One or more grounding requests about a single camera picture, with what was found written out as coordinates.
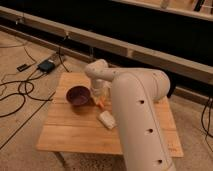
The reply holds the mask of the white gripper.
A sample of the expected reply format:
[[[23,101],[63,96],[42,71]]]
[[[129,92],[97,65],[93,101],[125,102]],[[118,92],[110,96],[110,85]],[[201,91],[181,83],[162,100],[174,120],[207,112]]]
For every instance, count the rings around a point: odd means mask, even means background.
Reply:
[[[103,96],[104,102],[110,101],[111,95],[110,92],[108,92],[107,81],[101,79],[92,79],[90,89],[92,94],[94,95],[92,96],[92,99],[96,105],[99,104],[99,96]]]

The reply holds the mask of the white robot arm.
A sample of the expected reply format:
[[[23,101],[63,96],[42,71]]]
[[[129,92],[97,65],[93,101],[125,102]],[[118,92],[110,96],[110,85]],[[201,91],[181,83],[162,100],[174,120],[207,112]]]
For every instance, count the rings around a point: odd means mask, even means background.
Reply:
[[[103,81],[111,83],[112,113],[127,171],[176,171],[154,108],[170,89],[168,76],[156,69],[110,68],[103,59],[88,64],[85,74],[95,96]]]

